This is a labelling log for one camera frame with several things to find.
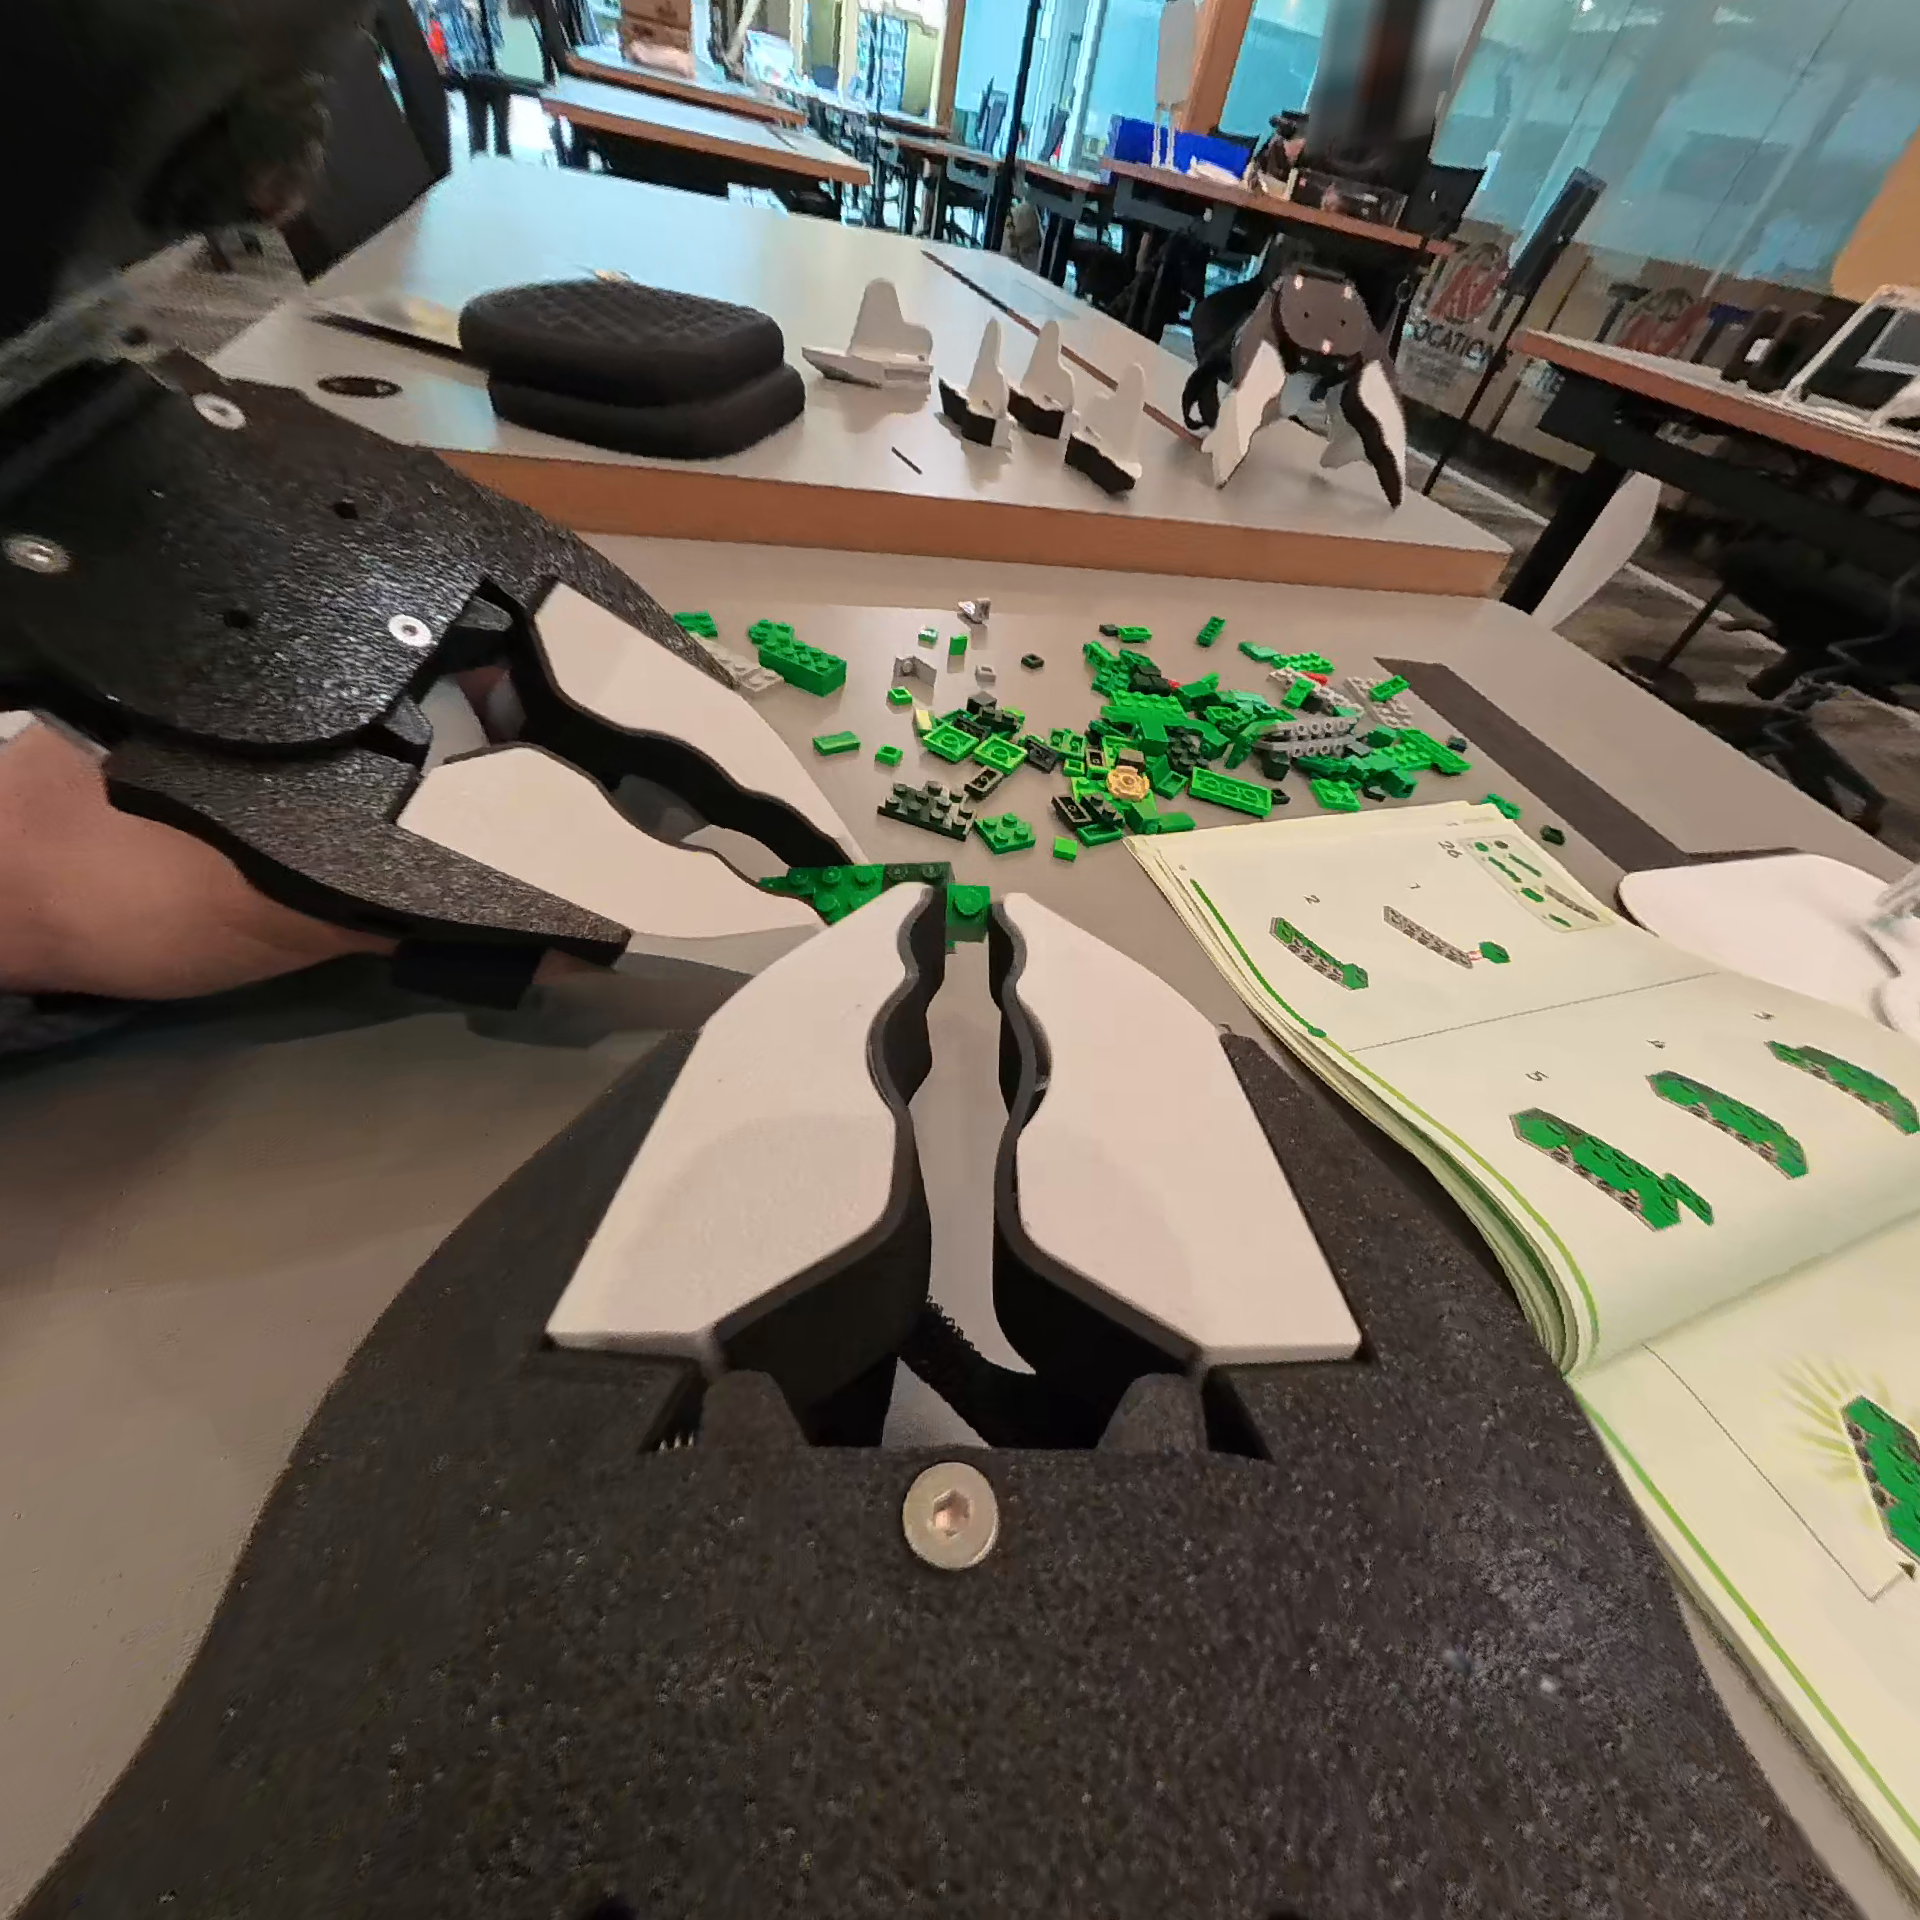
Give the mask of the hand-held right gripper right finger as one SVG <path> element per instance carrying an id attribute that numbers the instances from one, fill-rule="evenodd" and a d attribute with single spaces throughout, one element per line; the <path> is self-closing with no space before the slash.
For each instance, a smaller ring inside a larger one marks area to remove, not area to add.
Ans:
<path id="1" fill-rule="evenodd" d="M 998 1330 L 1095 1433 L 1143 1375 L 1352 1360 L 1359 1323 L 1213 1021 L 1032 895 L 991 912 Z"/>

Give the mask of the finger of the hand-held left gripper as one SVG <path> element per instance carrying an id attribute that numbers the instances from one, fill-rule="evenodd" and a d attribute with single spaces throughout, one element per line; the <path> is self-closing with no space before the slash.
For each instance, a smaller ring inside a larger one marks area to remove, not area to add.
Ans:
<path id="1" fill-rule="evenodd" d="M 743 832 L 784 863 L 829 854 L 829 801 L 779 736 L 725 736 L 709 753 L 645 736 L 651 778 L 709 825 Z M 400 810 L 438 848 L 581 904 L 629 933 L 623 961 L 672 957 L 766 968 L 825 929 L 821 913 L 736 872 L 718 853 L 630 823 L 599 781 L 527 743 L 445 758 Z"/>
<path id="2" fill-rule="evenodd" d="M 789 866 L 865 859 L 810 773 L 734 688 L 581 591 L 520 621 L 520 734 L 603 786 L 638 777 Z"/>

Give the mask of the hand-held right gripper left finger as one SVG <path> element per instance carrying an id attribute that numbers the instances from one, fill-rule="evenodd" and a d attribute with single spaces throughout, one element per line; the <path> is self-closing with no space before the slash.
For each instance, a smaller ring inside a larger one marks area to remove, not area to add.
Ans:
<path id="1" fill-rule="evenodd" d="M 793 1410 L 887 1410 L 927 1305 L 909 1101 L 944 961 L 944 889 L 913 881 L 739 986 L 672 1073 L 546 1338 L 766 1374 Z"/>

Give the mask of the green brick assembly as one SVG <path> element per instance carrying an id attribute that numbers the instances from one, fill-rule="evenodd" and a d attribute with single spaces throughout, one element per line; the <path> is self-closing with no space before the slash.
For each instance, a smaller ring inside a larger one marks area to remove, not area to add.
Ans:
<path id="1" fill-rule="evenodd" d="M 952 880 L 947 861 L 857 861 L 794 866 L 755 880 L 770 895 L 809 904 L 825 923 L 837 923 L 898 883 L 927 883 L 942 891 Z"/>

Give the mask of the person's left hand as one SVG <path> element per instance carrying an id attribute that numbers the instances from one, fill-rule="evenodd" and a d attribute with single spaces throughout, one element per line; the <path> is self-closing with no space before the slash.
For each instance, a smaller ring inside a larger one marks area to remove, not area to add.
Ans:
<path id="1" fill-rule="evenodd" d="M 2 986 L 183 1000 L 392 942 L 262 895 L 197 835 L 113 806 L 101 758 L 30 721 L 2 749 Z"/>

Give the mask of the grey table with wooden edge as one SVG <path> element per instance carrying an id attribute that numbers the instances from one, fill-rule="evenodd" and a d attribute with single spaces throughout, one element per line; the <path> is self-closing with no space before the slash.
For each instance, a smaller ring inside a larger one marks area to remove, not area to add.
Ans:
<path id="1" fill-rule="evenodd" d="M 885 277 L 929 331 L 945 378 L 970 373 L 986 319 L 998 319 L 1011 373 L 1030 351 L 1029 325 L 1058 319 L 1081 401 L 1143 365 L 1143 474 L 1131 493 L 1105 496 L 1064 466 L 1058 441 L 1011 430 L 1008 450 L 978 447 L 945 422 L 935 390 L 889 395 L 814 369 L 801 373 L 801 416 L 754 447 L 712 462 L 642 459 L 502 422 L 475 367 L 320 315 L 400 297 L 456 310 L 498 285 L 593 271 L 755 307 L 790 351 L 843 345 L 864 287 Z M 1390 509 L 1366 463 L 1320 467 L 1323 441 L 1297 422 L 1267 424 L 1229 485 L 1213 487 L 1182 430 L 1183 359 L 1002 255 L 513 160 L 480 157 L 449 173 L 211 365 L 431 447 L 595 537 L 1465 595 L 1495 591 L 1509 563 L 1504 539 L 1434 497 L 1409 490 Z M 391 377 L 401 393 L 314 393 L 314 378 L 343 373 Z"/>

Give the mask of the black foam pad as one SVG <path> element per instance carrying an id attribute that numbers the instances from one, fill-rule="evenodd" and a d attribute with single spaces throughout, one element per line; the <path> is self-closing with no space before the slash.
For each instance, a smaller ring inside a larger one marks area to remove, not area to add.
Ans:
<path id="1" fill-rule="evenodd" d="M 490 377 L 493 416 L 557 441 L 642 459 L 725 459 L 798 421 L 807 403 L 801 374 L 782 363 L 739 385 L 689 399 L 595 399 Z"/>
<path id="2" fill-rule="evenodd" d="M 629 278 L 477 294 L 456 331 L 493 381 L 635 403 L 721 398 L 784 363 L 782 328 L 761 310 Z"/>

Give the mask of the white plate part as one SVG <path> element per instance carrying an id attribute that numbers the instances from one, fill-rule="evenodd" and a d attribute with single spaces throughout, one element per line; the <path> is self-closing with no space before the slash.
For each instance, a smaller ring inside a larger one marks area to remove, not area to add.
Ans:
<path id="1" fill-rule="evenodd" d="M 933 374 L 933 336 L 905 318 L 890 278 L 871 278 L 843 347 L 805 345 L 823 377 L 875 393 L 922 393 Z"/>

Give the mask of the open instruction booklet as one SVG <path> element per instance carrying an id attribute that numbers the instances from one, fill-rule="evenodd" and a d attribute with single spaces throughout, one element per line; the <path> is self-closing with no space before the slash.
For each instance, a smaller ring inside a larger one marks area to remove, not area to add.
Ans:
<path id="1" fill-rule="evenodd" d="M 1914 1040 L 1630 923 L 1499 806 L 1128 849 L 1472 1217 L 1694 1605 L 1914 1887 Z"/>

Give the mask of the spare white finger part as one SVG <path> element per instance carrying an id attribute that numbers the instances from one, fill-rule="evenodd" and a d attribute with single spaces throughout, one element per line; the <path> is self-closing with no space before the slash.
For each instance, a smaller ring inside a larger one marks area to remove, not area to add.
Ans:
<path id="1" fill-rule="evenodd" d="M 1063 463 L 1105 496 L 1127 496 L 1143 474 L 1144 367 L 1127 365 L 1110 390 L 1073 416 Z"/>
<path id="2" fill-rule="evenodd" d="M 986 319 L 965 381 L 936 381 L 944 418 L 970 445 L 1008 450 L 1011 442 L 1009 384 L 1001 369 L 1001 321 Z"/>
<path id="3" fill-rule="evenodd" d="M 1064 337 L 1058 319 L 1046 319 L 1030 347 L 1019 378 L 1006 395 L 1008 416 L 1021 432 L 1061 441 L 1071 422 L 1077 393 L 1064 360 Z"/>

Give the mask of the pile of green bricks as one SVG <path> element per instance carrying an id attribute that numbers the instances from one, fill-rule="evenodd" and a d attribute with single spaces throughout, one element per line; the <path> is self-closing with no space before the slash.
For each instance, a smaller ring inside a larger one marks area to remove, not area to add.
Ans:
<path id="1" fill-rule="evenodd" d="M 1187 799 L 1263 823 L 1290 801 L 1287 778 L 1297 778 L 1319 809 L 1347 814 L 1411 799 L 1422 778 L 1472 767 L 1465 737 L 1414 721 L 1409 677 L 1336 677 L 1326 655 L 1246 639 L 1239 650 L 1272 688 L 1258 691 L 1217 673 L 1171 678 L 1144 650 L 1149 638 L 1143 626 L 1099 626 L 1081 649 L 1095 711 L 1081 727 L 1037 731 L 998 697 L 994 662 L 970 650 L 969 631 L 920 626 L 885 698 L 950 778 L 898 778 L 877 814 L 952 843 L 975 835 L 989 853 L 1024 853 L 1037 843 L 1032 823 L 986 803 L 1032 773 L 1054 781 L 1049 849 L 1073 861 L 1123 835 L 1191 829 Z"/>

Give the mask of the wooden background table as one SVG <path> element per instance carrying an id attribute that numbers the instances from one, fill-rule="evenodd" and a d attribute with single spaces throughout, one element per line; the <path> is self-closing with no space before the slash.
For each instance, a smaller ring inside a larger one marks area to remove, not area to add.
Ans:
<path id="1" fill-rule="evenodd" d="M 784 206 L 826 208 L 872 187 L 872 168 L 805 127 L 563 77 L 537 95 L 576 168 L 721 199 L 734 184 L 771 191 Z"/>

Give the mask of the white flower-shaped tray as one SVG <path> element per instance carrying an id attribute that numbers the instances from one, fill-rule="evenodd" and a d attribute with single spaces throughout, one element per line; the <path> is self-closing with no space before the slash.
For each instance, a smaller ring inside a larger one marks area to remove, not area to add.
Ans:
<path id="1" fill-rule="evenodd" d="M 1895 880 L 1826 854 L 1727 854 L 1627 872 L 1621 909 L 1721 968 L 1871 1016 L 1918 1038 L 1918 971 L 1895 974 L 1863 936 Z"/>

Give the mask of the idle black white gripper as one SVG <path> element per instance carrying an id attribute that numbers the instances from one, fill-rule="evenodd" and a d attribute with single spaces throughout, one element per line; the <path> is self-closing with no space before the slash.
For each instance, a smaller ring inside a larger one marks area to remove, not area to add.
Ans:
<path id="1" fill-rule="evenodd" d="M 1213 487 L 1229 485 L 1263 424 L 1319 403 L 1327 413 L 1320 466 L 1365 462 L 1384 504 L 1401 504 L 1407 480 L 1401 390 L 1384 336 L 1351 278 L 1315 266 L 1246 278 L 1200 299 L 1187 333 L 1183 422 L 1200 439 Z"/>

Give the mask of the white curved panel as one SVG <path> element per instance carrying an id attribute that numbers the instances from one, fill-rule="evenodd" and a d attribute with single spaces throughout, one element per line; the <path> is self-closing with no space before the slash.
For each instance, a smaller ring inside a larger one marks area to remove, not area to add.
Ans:
<path id="1" fill-rule="evenodd" d="M 1593 528 L 1575 544 L 1570 557 L 1546 583 L 1533 615 L 1561 627 L 1576 610 L 1607 586 L 1621 567 L 1632 562 L 1659 509 L 1663 485 L 1642 470 L 1630 473 L 1600 509 Z"/>

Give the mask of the cluttered background table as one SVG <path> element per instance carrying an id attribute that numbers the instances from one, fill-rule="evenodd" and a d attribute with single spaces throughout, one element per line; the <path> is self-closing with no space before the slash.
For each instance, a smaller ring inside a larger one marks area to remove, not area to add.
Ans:
<path id="1" fill-rule="evenodd" d="M 1339 234 L 1368 248 L 1384 248 L 1401 255 L 1450 255 L 1456 243 L 1447 238 L 1419 234 L 1414 231 L 1371 224 L 1347 213 L 1312 208 L 1296 199 L 1262 193 L 1235 183 L 1219 183 L 1209 176 L 1182 176 L 1166 167 L 1104 157 L 1097 165 L 1104 177 L 1115 181 L 1112 215 L 1121 222 L 1167 224 L 1171 231 L 1198 224 L 1213 243 L 1224 243 L 1234 222 L 1262 222 L 1267 229 Z"/>

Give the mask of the black office chair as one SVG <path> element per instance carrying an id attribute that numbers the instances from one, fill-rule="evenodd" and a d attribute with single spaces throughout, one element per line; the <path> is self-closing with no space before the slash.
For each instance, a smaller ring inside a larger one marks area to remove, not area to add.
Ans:
<path id="1" fill-rule="evenodd" d="M 1885 706 L 1914 690 L 1918 567 L 1885 579 L 1811 545 L 1745 539 L 1721 554 L 1719 579 L 1779 649 L 1745 683 L 1757 706 L 1735 713 L 1733 739 L 1826 809 L 1853 797 L 1853 825 L 1880 832 L 1887 797 L 1816 731 L 1816 707 L 1843 690 Z"/>

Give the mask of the printed banner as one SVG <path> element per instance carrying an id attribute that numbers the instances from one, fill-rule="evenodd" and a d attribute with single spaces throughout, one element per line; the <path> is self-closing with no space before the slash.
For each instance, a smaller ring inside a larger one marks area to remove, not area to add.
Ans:
<path id="1" fill-rule="evenodd" d="M 1399 336 L 1399 390 L 1407 409 L 1456 418 L 1509 328 L 1533 318 L 1539 299 L 1520 299 L 1509 280 L 1518 238 L 1469 224 L 1414 291 Z"/>

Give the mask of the wooden side table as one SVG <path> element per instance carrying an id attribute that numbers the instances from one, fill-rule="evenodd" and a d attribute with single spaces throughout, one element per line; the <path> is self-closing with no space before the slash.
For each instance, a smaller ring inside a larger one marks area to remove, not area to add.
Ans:
<path id="1" fill-rule="evenodd" d="M 1714 422 L 1719 432 L 1744 432 L 1891 487 L 1918 489 L 1914 434 L 1869 426 L 1857 416 L 1754 393 L 1721 378 L 1714 367 L 1681 359 L 1584 343 L 1535 327 L 1520 331 L 1514 351 L 1558 367 L 1562 374 L 1558 399 L 1570 399 L 1575 384 L 1585 381 L 1613 395 L 1649 401 L 1667 416 Z"/>

